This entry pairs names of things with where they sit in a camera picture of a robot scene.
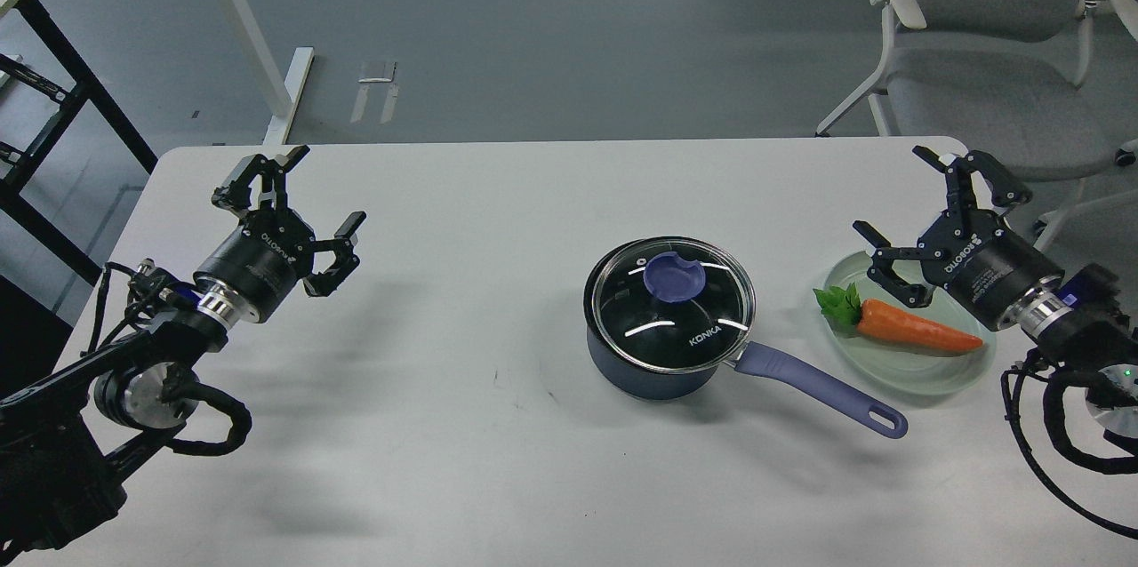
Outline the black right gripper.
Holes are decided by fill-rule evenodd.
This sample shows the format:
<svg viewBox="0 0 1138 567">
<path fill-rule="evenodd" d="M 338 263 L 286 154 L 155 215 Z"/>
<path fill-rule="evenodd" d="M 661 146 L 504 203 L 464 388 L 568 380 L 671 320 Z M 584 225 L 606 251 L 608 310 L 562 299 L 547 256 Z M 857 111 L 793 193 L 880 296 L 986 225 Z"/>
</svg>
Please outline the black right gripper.
<svg viewBox="0 0 1138 567">
<path fill-rule="evenodd" d="M 950 155 L 949 162 L 926 146 L 913 154 L 945 175 L 942 215 L 920 236 L 916 247 L 897 247 L 866 221 L 853 221 L 853 231 L 869 243 L 869 280 L 909 309 L 930 305 L 934 289 L 943 288 L 960 307 L 989 331 L 1013 324 L 1012 307 L 1030 291 L 1055 289 L 1063 270 L 1044 252 L 1014 235 L 1003 217 L 1032 200 L 1032 190 L 987 151 Z M 987 186 L 990 203 L 980 206 L 976 178 Z M 912 284 L 894 271 L 902 260 L 925 260 L 927 284 Z"/>
</svg>

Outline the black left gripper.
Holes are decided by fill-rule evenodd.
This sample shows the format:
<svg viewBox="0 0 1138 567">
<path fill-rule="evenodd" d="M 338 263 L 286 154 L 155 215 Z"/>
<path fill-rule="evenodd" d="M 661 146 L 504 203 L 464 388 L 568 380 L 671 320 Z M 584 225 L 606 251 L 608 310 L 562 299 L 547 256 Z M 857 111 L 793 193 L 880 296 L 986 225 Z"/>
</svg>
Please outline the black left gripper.
<svg viewBox="0 0 1138 567">
<path fill-rule="evenodd" d="M 287 174 L 308 153 L 310 146 L 300 145 L 273 158 L 248 156 L 212 192 L 212 206 L 244 220 L 196 269 L 193 280 L 200 291 L 212 284 L 236 291 L 248 323 L 265 323 L 298 280 L 310 297 L 328 297 L 358 268 L 355 246 L 365 211 L 351 213 L 333 238 L 316 240 L 288 205 Z M 325 271 L 312 271 L 318 252 L 333 255 Z"/>
</svg>

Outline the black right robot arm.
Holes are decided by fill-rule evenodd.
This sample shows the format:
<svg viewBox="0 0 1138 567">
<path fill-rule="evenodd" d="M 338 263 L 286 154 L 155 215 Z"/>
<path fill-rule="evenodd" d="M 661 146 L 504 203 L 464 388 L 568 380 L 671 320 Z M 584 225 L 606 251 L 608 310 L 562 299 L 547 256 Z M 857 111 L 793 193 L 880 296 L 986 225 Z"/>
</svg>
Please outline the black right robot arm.
<svg viewBox="0 0 1138 567">
<path fill-rule="evenodd" d="M 913 153 L 945 176 L 946 207 L 913 247 L 890 244 L 869 223 L 853 230 L 869 243 L 867 276 L 906 307 L 927 307 L 942 289 L 989 331 L 1016 324 L 1033 348 L 1001 373 L 1005 418 L 1029 469 L 1061 503 L 1089 521 L 1135 539 L 1135 529 L 1090 513 L 1062 491 L 1036 461 L 1022 430 L 1024 380 L 1044 384 L 1042 424 L 1067 462 L 1105 476 L 1135 472 L 1135 335 L 1118 309 L 1118 279 L 1105 268 L 1085 268 L 1065 280 L 1033 244 L 1015 235 L 997 212 L 1030 200 L 1029 188 L 991 155 L 941 157 Z M 1086 403 L 1121 449 L 1116 458 L 1080 450 L 1070 441 L 1065 393 L 1085 391 Z"/>
</svg>

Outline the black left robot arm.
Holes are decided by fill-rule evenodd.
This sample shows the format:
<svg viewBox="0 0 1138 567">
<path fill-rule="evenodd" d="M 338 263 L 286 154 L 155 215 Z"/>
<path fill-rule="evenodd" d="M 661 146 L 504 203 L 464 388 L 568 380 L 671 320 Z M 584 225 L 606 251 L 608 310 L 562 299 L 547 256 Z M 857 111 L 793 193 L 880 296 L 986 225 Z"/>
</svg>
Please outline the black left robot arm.
<svg viewBox="0 0 1138 567">
<path fill-rule="evenodd" d="M 119 513 L 124 482 L 162 450 L 236 452 L 251 433 L 244 402 L 193 372 L 237 323 L 265 323 L 300 284 L 325 297 L 358 268 L 365 212 L 318 239 L 287 175 L 310 153 L 244 158 L 212 192 L 236 230 L 182 281 L 151 260 L 129 272 L 124 317 L 96 324 L 77 361 L 3 398 L 3 564 L 61 549 Z"/>
</svg>

